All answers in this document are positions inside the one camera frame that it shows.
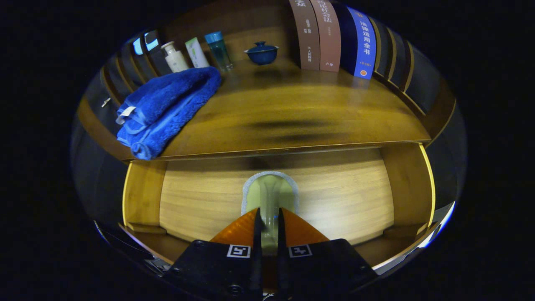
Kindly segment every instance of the white lotion tube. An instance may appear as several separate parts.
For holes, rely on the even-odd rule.
[[[189,69],[186,60],[184,59],[184,55],[182,55],[180,50],[175,50],[173,44],[174,42],[171,41],[162,45],[161,47],[161,49],[165,51],[165,60],[167,61],[169,68],[171,68],[171,71],[173,72],[180,72]]]
[[[192,59],[195,68],[210,66],[196,37],[186,42],[186,49],[188,50],[189,57]]]

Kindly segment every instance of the brown book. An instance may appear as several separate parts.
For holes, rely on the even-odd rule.
[[[340,25],[333,5],[328,0],[310,0],[319,30],[319,69],[338,72],[340,68]]]
[[[319,70],[320,49],[316,15],[310,0],[289,0],[294,12],[301,69]]]

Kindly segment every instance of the wooden cabinet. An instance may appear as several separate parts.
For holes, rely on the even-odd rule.
[[[158,29],[161,43],[173,40],[179,48],[197,37],[212,63],[203,35],[215,30],[223,32],[234,70],[222,74],[217,93],[155,160],[134,160],[82,99],[78,115],[86,130],[129,164],[121,226],[131,237],[172,263],[191,241],[210,240],[237,219],[243,184],[265,170],[290,175],[299,216],[329,239],[347,239],[372,266],[432,232],[435,190],[424,146],[448,123],[455,98],[443,78],[435,80],[438,91],[422,94],[429,99],[411,98],[426,87],[418,86],[425,75],[414,70],[415,61],[423,60],[410,43],[374,23],[378,58],[367,81],[342,69],[301,70],[286,0],[215,1]],[[248,60],[243,51],[256,41],[280,47],[273,64]]]

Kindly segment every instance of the book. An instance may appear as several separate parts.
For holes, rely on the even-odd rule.
[[[368,17],[334,2],[341,31],[340,66],[353,76],[371,79],[376,58],[376,36]]]
[[[319,31],[319,69],[338,72],[340,68],[340,25],[334,8],[328,0],[310,0]]]
[[[316,15],[310,0],[289,0],[294,13],[301,69],[319,70],[320,48]]]

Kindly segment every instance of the folded towel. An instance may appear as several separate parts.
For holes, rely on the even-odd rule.
[[[221,83],[214,67],[191,68],[153,78],[130,94],[117,111],[135,109],[124,116],[117,140],[128,146],[138,159],[157,157],[167,142],[193,118]]]

